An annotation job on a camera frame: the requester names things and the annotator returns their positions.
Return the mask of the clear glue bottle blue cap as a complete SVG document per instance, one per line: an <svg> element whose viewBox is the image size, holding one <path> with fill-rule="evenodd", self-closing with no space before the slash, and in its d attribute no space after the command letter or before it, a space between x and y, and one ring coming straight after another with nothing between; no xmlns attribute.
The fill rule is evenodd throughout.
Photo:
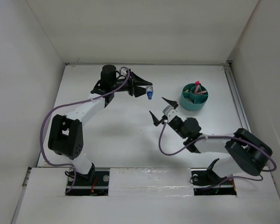
<svg viewBox="0 0 280 224"><path fill-rule="evenodd" d="M153 98L153 93L154 93L153 86L152 86L152 85L151 85L151 86L147 86L147 87L146 87L146 95L147 95L147 98L148 98L149 100L152 100L152 98Z"/></svg>

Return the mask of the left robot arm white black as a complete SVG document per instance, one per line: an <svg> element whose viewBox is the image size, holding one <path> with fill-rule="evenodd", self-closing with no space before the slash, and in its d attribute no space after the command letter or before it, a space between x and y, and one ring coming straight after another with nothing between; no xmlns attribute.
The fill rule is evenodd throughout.
<svg viewBox="0 0 280 224"><path fill-rule="evenodd" d="M121 91L136 98L142 95L152 98L153 84L140 78L127 67L118 70L114 65L104 65L100 79L88 98L78 102L73 111L65 115L57 114L52 119L48 148L72 161L79 174L78 179L84 185L92 184L95 174L94 164L82 154L83 127L95 114L111 103L116 92Z"/></svg>

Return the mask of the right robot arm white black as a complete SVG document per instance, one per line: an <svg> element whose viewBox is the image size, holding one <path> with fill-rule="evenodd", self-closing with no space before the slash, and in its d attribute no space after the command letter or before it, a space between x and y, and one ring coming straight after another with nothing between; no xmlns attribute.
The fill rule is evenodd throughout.
<svg viewBox="0 0 280 224"><path fill-rule="evenodd" d="M158 147L162 154L174 156L184 150L190 153L223 153L227 154L225 159L215 159L208 167L206 178L210 183L216 184L223 177L237 172L245 172L252 176L258 176L265 172L264 167L271 162L273 167L268 172L276 170L276 162L272 159L272 149L255 135L244 128L227 135L203 134L202 128L194 117L182 119L177 115L178 103L165 99L168 106L163 110L161 119L151 113L153 124L162 125L158 140ZM183 142L183 147L174 153L166 153L161 147L163 133L170 127Z"/></svg>

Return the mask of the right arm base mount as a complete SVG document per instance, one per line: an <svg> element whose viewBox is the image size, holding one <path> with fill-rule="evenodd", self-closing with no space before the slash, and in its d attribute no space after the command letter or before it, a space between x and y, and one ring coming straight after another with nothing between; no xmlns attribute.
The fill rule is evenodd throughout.
<svg viewBox="0 0 280 224"><path fill-rule="evenodd" d="M236 196L236 188L233 179L219 177L214 171L214 165L219 159L215 159L207 168L191 169L189 182L193 184L195 196Z"/></svg>

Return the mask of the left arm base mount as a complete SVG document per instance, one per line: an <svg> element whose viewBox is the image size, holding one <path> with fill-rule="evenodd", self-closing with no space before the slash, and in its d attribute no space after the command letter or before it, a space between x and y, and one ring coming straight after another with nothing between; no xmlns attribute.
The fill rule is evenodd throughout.
<svg viewBox="0 0 280 224"><path fill-rule="evenodd" d="M108 196L109 191L109 168L97 168L92 182L77 176L74 187L67 196Z"/></svg>

